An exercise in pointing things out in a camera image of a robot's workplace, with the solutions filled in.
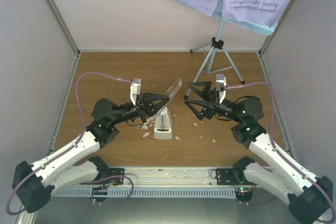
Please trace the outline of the clear metronome cover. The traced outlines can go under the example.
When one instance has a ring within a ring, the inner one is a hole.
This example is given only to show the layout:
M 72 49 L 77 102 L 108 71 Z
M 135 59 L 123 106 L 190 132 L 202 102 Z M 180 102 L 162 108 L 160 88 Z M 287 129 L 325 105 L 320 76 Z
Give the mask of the clear metronome cover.
M 164 93 L 164 95 L 168 96 L 170 101 L 174 98 L 174 96 L 177 94 L 179 89 L 182 87 L 182 80 L 178 78 Z

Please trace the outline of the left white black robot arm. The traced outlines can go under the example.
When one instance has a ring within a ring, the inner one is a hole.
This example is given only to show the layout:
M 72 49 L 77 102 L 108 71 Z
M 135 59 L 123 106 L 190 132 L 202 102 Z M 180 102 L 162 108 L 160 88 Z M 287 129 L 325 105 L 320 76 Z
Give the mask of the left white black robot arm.
M 169 101 L 169 96 L 153 93 L 140 94 L 136 103 L 122 105 L 106 98 L 98 100 L 91 113 L 92 123 L 85 125 L 73 141 L 45 158 L 31 164 L 22 161 L 16 166 L 12 195 L 18 197 L 26 212 L 33 213 L 62 189 L 81 183 L 103 184 L 108 171 L 101 167 L 101 162 L 72 165 L 111 143 L 119 134 L 117 124 L 135 119 L 145 122 Z

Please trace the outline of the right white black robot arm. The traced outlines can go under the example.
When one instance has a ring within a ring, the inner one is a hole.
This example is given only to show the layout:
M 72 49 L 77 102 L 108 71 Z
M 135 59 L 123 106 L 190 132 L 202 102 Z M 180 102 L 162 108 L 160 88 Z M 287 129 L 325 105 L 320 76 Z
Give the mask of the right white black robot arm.
M 260 166 L 250 157 L 243 157 L 233 165 L 233 180 L 240 185 L 247 182 L 262 187 L 280 199 L 300 223 L 323 223 L 321 216 L 328 210 L 332 217 L 328 223 L 335 223 L 333 204 L 333 182 L 310 172 L 273 139 L 273 134 L 259 124 L 264 117 L 262 103 L 258 97 L 246 95 L 231 101 L 226 91 L 233 89 L 225 79 L 212 83 L 191 82 L 189 89 L 200 100 L 185 98 L 185 104 L 199 120 L 219 116 L 222 121 L 234 121 L 234 139 L 248 150 L 262 158 L 271 169 Z

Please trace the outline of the white metronome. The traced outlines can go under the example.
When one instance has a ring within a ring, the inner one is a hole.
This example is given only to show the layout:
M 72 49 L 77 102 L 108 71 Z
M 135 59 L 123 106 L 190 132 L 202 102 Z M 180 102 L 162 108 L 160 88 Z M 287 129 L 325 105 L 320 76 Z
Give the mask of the white metronome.
M 173 138 L 172 118 L 167 107 L 155 118 L 153 137 L 157 140 L 170 140 Z

